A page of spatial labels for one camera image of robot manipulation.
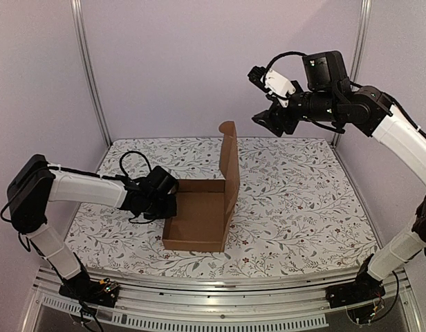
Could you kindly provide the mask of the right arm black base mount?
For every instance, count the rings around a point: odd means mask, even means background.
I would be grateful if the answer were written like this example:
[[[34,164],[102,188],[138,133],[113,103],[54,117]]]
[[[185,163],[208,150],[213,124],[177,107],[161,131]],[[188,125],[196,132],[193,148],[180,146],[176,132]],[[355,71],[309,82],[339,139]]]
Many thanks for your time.
[[[352,282],[337,284],[326,288],[326,300],[331,308],[339,308],[370,301],[370,304],[359,306],[347,311],[349,319],[359,325],[370,324],[382,305],[385,288],[382,281],[371,277],[368,264],[373,255],[368,256],[362,263],[355,279]]]

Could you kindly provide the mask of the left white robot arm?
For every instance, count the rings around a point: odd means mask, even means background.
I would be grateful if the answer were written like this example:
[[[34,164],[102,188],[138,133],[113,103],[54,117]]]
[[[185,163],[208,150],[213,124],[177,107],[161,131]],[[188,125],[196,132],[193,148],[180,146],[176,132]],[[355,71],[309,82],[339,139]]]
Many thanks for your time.
[[[79,259],[47,221],[50,202],[72,201],[105,205],[142,216],[147,223],[176,216],[179,183],[161,166],[148,175],[130,178],[127,173],[106,176],[49,163],[41,154],[33,155],[20,169],[7,189],[8,202],[3,221],[27,238],[25,247],[34,246],[80,300],[94,295],[93,282]]]

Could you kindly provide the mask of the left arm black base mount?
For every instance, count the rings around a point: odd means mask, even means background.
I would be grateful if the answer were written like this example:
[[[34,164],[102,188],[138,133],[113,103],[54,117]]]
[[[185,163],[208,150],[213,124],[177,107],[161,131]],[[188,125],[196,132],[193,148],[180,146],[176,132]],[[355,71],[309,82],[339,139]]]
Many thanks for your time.
[[[62,280],[59,294],[86,303],[114,308],[119,291],[118,282],[109,278],[93,281],[86,271],[81,271],[71,279]]]

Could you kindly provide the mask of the brown cardboard box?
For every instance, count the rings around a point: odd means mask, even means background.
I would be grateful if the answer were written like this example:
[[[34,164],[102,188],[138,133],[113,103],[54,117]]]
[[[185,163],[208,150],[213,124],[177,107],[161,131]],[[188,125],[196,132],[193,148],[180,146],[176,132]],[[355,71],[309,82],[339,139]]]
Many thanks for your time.
[[[222,179],[183,179],[176,193],[177,215],[165,220],[167,250],[224,252],[240,188],[237,129],[220,124],[223,134],[219,170]]]

